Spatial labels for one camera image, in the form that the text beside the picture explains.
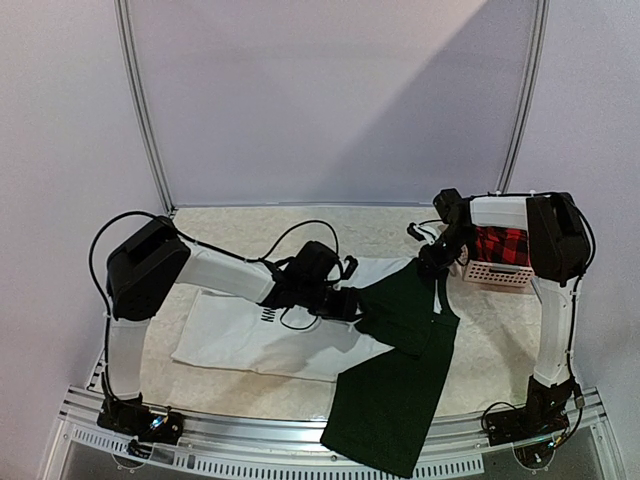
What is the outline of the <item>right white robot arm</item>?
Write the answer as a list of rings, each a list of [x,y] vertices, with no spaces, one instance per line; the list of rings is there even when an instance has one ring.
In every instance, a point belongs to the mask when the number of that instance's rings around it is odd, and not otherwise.
[[[419,272],[435,274],[452,265],[478,227],[527,233],[534,290],[541,303],[541,339],[533,370],[545,388],[570,380],[570,360],[579,283],[594,257],[592,231],[566,192],[484,194],[463,197],[444,189],[433,205],[446,225],[418,254]]]

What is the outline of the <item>white green raglan t-shirt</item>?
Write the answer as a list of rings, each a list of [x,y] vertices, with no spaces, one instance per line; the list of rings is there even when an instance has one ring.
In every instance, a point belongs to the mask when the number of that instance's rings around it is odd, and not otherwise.
[[[408,258],[365,258],[350,279],[363,300],[354,323],[303,308],[261,308],[229,295],[196,297],[172,353],[201,368],[250,371],[335,386],[324,447],[408,478],[451,365],[459,325],[446,272],[420,276]]]

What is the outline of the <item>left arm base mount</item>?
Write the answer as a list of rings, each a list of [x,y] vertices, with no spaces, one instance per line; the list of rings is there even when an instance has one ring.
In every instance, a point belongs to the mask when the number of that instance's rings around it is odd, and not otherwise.
[[[136,437],[143,443],[176,445],[184,430],[184,416],[171,407],[146,405],[139,395],[131,400],[107,396],[97,425],[105,430]]]

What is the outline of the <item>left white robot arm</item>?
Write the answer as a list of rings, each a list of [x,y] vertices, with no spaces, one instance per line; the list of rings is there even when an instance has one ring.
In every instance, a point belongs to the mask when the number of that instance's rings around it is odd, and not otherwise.
[[[133,399],[141,394],[140,371],[146,330],[176,284],[197,286],[272,310],[305,309],[322,320],[359,319],[357,294],[343,286],[358,267],[337,245],[306,242],[294,255],[247,258],[198,241],[165,216],[153,216],[106,261],[108,327],[103,385],[115,398],[111,419],[128,434],[148,426],[148,412]]]

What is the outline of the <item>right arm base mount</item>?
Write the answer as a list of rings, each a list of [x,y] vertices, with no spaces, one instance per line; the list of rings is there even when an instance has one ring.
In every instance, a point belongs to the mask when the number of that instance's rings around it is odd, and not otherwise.
[[[522,407],[490,413],[481,417],[481,427],[491,446],[514,443],[564,431],[569,427],[566,404],[574,393],[574,377],[547,387],[529,377],[526,402]]]

